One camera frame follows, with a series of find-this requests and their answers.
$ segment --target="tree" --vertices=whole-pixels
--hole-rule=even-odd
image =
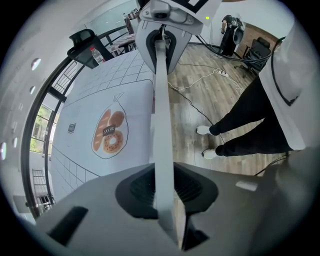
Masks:
[[[44,105],[40,106],[40,109],[37,113],[37,117],[34,122],[32,136],[39,140],[45,139],[45,132],[47,129],[48,121],[46,119],[50,118],[52,110],[47,108]],[[43,142],[36,140],[34,138],[30,139],[30,150],[42,153],[43,152]]]

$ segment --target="grid pattern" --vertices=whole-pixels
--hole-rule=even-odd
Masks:
[[[75,79],[63,108],[100,91],[145,80],[153,83],[154,73],[145,64],[138,50],[130,51],[94,69],[85,67]]]
[[[61,180],[58,184],[54,184],[54,189],[62,188],[66,194],[71,193],[83,183],[100,177],[72,161],[54,146],[51,155],[51,174],[58,175]]]

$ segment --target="black vent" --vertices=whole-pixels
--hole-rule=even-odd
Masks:
[[[174,189],[183,203],[192,201],[203,191],[199,181],[177,168],[174,169]]]
[[[130,185],[130,192],[140,203],[152,207],[156,192],[155,169],[134,180]]]

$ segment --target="bottle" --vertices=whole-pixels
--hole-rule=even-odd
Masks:
[[[96,62],[101,65],[102,63],[106,62],[104,57],[102,57],[101,53],[94,48],[93,46],[90,47],[90,51],[92,53],[93,58],[96,60]]]

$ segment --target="white tablecloth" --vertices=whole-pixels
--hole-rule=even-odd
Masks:
[[[137,50],[81,71],[53,139],[50,172],[56,201],[98,176],[149,163],[153,79]],[[123,133],[123,146],[113,154],[93,149],[97,124],[107,109],[125,113],[117,128]]]

